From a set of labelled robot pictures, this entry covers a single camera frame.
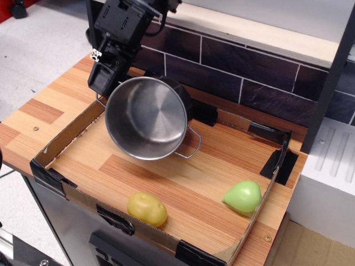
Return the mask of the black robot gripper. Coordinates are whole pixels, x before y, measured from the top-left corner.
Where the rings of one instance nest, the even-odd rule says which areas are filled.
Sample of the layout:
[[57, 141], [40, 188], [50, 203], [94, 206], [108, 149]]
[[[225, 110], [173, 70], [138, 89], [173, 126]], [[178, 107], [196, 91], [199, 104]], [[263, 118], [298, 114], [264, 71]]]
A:
[[109, 97], [126, 80], [140, 42], [155, 17], [155, 1], [105, 1], [93, 5], [93, 68], [88, 86]]

